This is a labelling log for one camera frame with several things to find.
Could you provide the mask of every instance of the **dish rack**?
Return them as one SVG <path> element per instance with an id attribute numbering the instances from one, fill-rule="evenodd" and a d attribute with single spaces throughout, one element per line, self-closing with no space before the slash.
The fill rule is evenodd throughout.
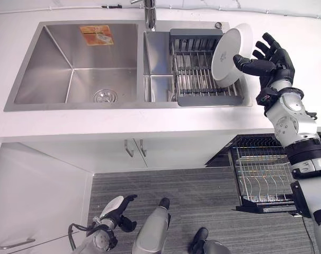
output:
<path id="1" fill-rule="evenodd" d="M 240 138 L 229 151 L 240 206 L 252 213 L 295 212 L 290 162 L 273 137 Z"/>
<path id="2" fill-rule="evenodd" d="M 220 88 L 211 74 L 220 29 L 171 29 L 170 53 L 175 95 L 180 106 L 240 105 L 239 80 Z"/>

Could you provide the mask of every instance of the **drawer handle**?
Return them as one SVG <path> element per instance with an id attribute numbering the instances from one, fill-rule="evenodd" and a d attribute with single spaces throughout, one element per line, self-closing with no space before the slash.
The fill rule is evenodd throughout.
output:
<path id="1" fill-rule="evenodd" d="M 139 141 L 141 153 L 146 157 L 146 149 L 143 149 L 143 139 Z"/>
<path id="2" fill-rule="evenodd" d="M 8 250 L 8 249 L 18 247 L 18 246 L 21 246 L 21 245 L 24 245 L 24 244 L 27 244 L 30 242 L 35 242 L 35 239 L 34 238 L 27 238 L 27 240 L 25 242 L 19 242 L 19 243 L 8 245 L 8 246 L 0 246 L 0 250 Z"/>
<path id="3" fill-rule="evenodd" d="M 128 148 L 128 140 L 127 139 L 125 139 L 124 140 L 124 147 L 125 147 L 125 151 L 129 154 L 129 156 L 130 157 L 133 157 L 133 150 L 129 150 L 129 148 Z"/>

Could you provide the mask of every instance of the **countertop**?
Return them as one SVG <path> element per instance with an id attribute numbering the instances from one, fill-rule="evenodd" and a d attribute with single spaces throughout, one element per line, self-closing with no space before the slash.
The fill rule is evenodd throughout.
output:
<path id="1" fill-rule="evenodd" d="M 272 132 L 257 106 L 257 77 L 246 76 L 253 106 L 162 108 L 137 110 L 64 110 L 3 112 L 6 100 L 37 25 L 60 20 L 143 20 L 143 9 L 76 9 L 0 14 L 0 142 L 42 140 L 52 135 L 213 131 Z M 230 27 L 248 23 L 254 43 L 264 32 L 287 49 L 296 69 L 294 87 L 304 91 L 303 103 L 317 112 L 321 131 L 321 19 L 212 10 L 157 10 L 158 20 L 223 21 Z"/>

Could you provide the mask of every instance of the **white cabinet door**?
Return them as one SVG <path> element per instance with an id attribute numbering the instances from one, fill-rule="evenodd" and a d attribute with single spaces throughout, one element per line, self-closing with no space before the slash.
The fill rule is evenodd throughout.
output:
<path id="1" fill-rule="evenodd" d="M 148 168 L 200 168 L 221 150 L 234 134 L 159 137 L 143 139 Z M 140 139 L 135 139 L 140 151 Z"/>
<path id="2" fill-rule="evenodd" d="M 73 234 L 73 238 L 76 246 L 79 246 L 85 239 L 85 235 L 83 233 L 75 233 Z M 70 254 L 71 252 L 72 249 L 69 238 L 62 237 L 54 241 L 18 251 L 16 254 Z"/>
<path id="3" fill-rule="evenodd" d="M 92 174 L 19 143 L 0 149 L 0 246 L 11 253 L 62 237 L 82 223 L 86 181 Z"/>
<path id="4" fill-rule="evenodd" d="M 135 142 L 132 139 L 127 140 L 127 149 L 133 151 L 133 157 L 126 151 L 124 143 L 121 139 L 105 139 L 25 142 L 24 144 L 93 173 L 145 168 L 146 165 Z"/>

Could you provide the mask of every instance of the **white dish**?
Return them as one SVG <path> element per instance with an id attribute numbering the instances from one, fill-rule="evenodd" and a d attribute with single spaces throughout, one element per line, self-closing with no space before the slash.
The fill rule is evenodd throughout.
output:
<path id="1" fill-rule="evenodd" d="M 240 24 L 227 31 L 218 42 L 212 57 L 211 73 L 219 87 L 228 87 L 243 74 L 233 61 L 236 54 L 250 58 L 253 47 L 252 29 Z"/>

